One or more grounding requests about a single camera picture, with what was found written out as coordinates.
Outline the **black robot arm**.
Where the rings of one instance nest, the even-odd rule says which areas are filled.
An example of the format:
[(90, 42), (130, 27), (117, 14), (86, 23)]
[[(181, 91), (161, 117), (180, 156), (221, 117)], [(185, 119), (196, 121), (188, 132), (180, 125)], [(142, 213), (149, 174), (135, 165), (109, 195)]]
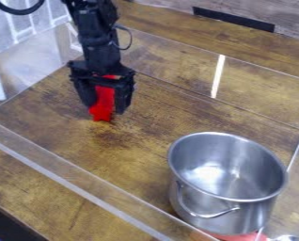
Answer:
[(95, 119), (123, 114), (133, 102), (135, 71), (121, 62), (118, 8), (111, 0), (62, 0), (75, 21), (82, 60), (69, 62), (71, 81)]

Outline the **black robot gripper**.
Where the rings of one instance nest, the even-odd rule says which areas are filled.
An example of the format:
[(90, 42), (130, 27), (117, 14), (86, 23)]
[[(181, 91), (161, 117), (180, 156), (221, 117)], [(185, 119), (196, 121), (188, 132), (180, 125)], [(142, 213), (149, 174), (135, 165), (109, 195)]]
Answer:
[(121, 46), (117, 34), (78, 36), (83, 59), (69, 62), (71, 81), (82, 103), (97, 103), (97, 86), (115, 89), (117, 113), (123, 114), (133, 102), (135, 72), (121, 62)]

